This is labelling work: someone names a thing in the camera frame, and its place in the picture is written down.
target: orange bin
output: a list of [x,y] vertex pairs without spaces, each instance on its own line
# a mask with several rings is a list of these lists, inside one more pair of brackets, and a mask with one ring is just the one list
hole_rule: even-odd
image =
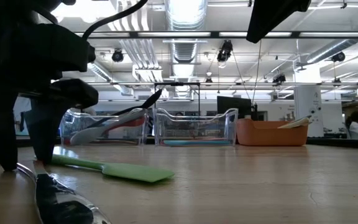
[[302,146],[308,138],[308,127],[277,129],[289,121],[237,120],[237,139],[244,146]]

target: clear plastic bin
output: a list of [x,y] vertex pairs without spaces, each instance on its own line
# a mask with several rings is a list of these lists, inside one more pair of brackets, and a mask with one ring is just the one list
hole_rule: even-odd
[[149,131],[149,116],[145,109],[134,109],[128,114],[121,116],[91,116],[89,114],[74,113],[68,110],[60,123],[60,137],[63,146],[73,146],[70,142],[71,138],[79,131],[88,128],[95,122],[109,118],[97,127],[107,126],[116,121],[124,119],[134,113],[141,113],[140,118],[128,121],[118,128],[113,128],[105,131],[94,141],[86,143],[85,145],[143,145],[145,144],[147,133]]
[[238,109],[216,116],[173,116],[154,111],[155,144],[159,146],[233,146]]

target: black monitor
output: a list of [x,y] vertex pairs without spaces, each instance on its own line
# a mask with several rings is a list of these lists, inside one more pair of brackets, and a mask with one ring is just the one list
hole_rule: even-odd
[[218,96],[218,114],[224,114],[228,109],[237,108],[239,110],[239,118],[245,118],[251,115],[252,102],[250,99]]

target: ceiling duct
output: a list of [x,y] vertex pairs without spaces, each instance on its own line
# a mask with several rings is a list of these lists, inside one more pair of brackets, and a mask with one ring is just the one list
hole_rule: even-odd
[[332,57],[333,55],[342,52],[343,50],[358,43],[358,39],[335,40],[325,45],[323,48],[311,53],[307,56],[305,62],[301,62],[298,66],[305,66],[312,63],[318,63],[324,59]]
[[[201,30],[205,22],[207,5],[207,0],[165,0],[169,30]],[[173,63],[194,62],[197,48],[197,43],[172,43]],[[186,78],[193,74],[194,65],[173,65],[172,70],[175,76]]]

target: ceiling light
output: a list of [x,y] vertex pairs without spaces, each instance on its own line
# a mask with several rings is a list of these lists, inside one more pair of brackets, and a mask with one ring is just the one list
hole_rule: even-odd
[[247,37],[247,32],[220,32],[220,37]]
[[122,83],[113,83],[115,85],[154,85],[154,83],[142,83],[142,82],[138,82],[138,83],[127,83],[127,82],[122,82]]
[[100,83],[100,82],[94,82],[94,83],[87,83],[89,85],[110,85],[110,83]]
[[230,2],[222,4],[220,2],[211,2],[208,4],[208,7],[248,7],[248,3],[236,3],[233,2],[232,4]]
[[308,10],[317,10],[317,9],[339,9],[342,6],[310,6]]
[[300,37],[358,37],[358,32],[301,32]]
[[[75,32],[75,34],[82,37],[84,33]],[[89,37],[90,39],[98,38],[98,37],[129,37],[129,33],[128,32],[93,32]]]
[[207,40],[162,40],[164,44],[206,44]]
[[139,37],[209,37],[210,32],[139,32]]
[[269,32],[266,37],[289,37],[291,34],[291,32]]

